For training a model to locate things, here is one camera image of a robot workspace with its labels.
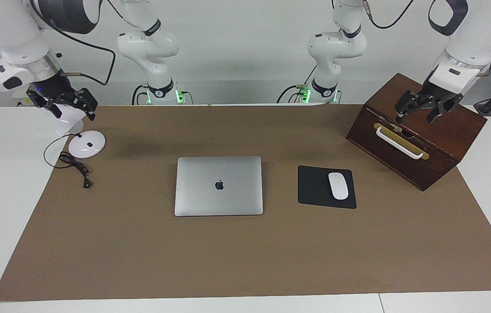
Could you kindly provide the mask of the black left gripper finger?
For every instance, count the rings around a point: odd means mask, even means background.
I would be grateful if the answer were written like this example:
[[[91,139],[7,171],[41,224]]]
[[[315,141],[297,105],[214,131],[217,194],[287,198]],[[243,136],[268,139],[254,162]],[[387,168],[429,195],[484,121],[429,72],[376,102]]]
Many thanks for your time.
[[[444,115],[444,113],[450,112],[451,100],[442,100],[439,98],[432,98],[431,103],[433,105],[431,112],[428,114],[428,123],[433,123],[438,117]]]
[[[403,123],[408,114],[414,113],[422,109],[420,102],[420,93],[414,93],[411,90],[407,90],[396,102],[396,122]]]

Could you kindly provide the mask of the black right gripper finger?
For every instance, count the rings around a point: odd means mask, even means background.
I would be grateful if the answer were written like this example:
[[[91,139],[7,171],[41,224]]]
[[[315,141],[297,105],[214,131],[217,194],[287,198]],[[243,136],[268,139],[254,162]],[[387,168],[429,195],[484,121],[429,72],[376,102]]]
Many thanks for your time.
[[[74,107],[83,111],[90,121],[94,121],[96,117],[95,111],[98,107],[98,101],[94,95],[87,88],[76,90],[73,95]]]
[[[52,100],[48,100],[44,97],[32,97],[32,102],[35,107],[43,108],[51,112],[55,118],[60,119],[62,117],[62,111]]]

